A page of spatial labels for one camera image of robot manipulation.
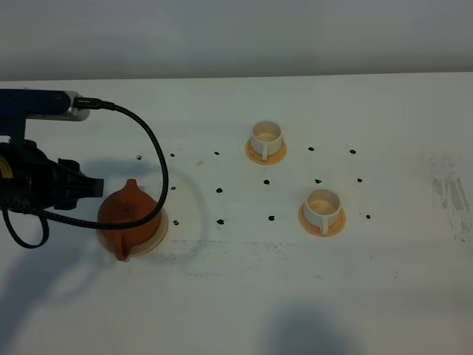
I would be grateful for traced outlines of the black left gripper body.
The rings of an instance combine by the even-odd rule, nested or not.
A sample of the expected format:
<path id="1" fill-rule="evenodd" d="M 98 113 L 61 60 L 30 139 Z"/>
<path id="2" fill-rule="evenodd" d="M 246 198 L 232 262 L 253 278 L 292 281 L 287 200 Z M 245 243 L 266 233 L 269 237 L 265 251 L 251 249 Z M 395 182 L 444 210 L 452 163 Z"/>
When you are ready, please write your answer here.
<path id="1" fill-rule="evenodd" d="M 72 210 L 80 164 L 74 160 L 50 160 L 34 141 L 21 148 L 1 143 L 1 209 Z"/>

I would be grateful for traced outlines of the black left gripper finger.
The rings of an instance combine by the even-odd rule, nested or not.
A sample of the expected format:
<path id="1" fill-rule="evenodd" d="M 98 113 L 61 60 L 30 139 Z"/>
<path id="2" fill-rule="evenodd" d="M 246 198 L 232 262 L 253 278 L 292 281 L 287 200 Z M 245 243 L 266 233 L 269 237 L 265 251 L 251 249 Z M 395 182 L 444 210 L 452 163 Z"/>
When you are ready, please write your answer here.
<path id="1" fill-rule="evenodd" d="M 81 198 L 103 197 L 104 180 L 100 178 L 80 177 L 75 183 L 76 192 Z"/>

